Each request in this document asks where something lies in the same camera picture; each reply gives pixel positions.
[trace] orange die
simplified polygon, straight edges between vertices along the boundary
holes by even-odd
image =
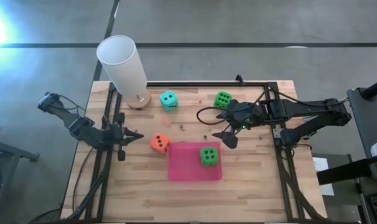
[[[170,140],[165,134],[156,133],[150,141],[150,147],[161,154],[165,154],[169,143]]]

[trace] wooden table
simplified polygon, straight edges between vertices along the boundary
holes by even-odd
[[[277,82],[281,92],[297,97],[293,81]],[[109,82],[94,82],[91,89],[86,116],[96,122],[97,128],[101,125],[108,87]],[[177,95],[178,109],[170,112],[162,109],[159,95],[166,90],[173,90]],[[149,141],[157,132],[166,134],[172,141],[219,141],[211,133],[221,131],[226,123],[206,126],[198,122],[195,114],[204,106],[212,106],[216,93],[221,90],[238,101],[254,101],[263,92],[260,87],[150,87],[152,102],[145,110],[131,110],[122,102],[126,126],[137,129],[144,138],[125,147],[126,161],[119,162],[116,153],[113,156],[104,222],[286,221],[270,126],[240,132],[238,147],[234,150],[222,144],[223,179],[217,182],[169,182],[167,157],[149,148]],[[201,114],[201,118],[212,121],[216,114],[218,111],[208,110]],[[302,120],[296,118],[287,126],[296,127],[300,123]],[[208,136],[207,140],[204,140],[204,134]],[[62,217],[72,213],[73,188],[90,149],[84,142],[79,142]],[[310,204],[326,217],[310,150],[307,146],[295,150],[299,187]],[[76,205],[89,190],[94,160],[95,153],[92,152],[77,188]],[[293,194],[290,198],[295,213]]]

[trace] pink plastic container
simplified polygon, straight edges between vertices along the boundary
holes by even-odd
[[[201,164],[200,150],[215,147],[219,163],[204,167]],[[170,181],[209,181],[220,180],[221,151],[219,142],[172,142],[168,148],[168,179]]]

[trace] wooden lamp base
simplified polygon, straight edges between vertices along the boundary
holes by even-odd
[[[148,90],[145,90],[144,93],[136,96],[127,96],[126,102],[128,106],[135,110],[143,110],[148,107],[151,102],[151,94]]]

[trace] green die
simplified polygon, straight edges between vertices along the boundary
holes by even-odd
[[[200,157],[203,166],[212,166],[219,162],[218,150],[215,147],[202,148],[200,151]]]
[[[226,108],[228,103],[230,103],[230,100],[231,100],[230,94],[228,94],[224,91],[220,91],[216,95],[216,99],[215,99],[215,102],[214,102],[213,105],[216,108]]]

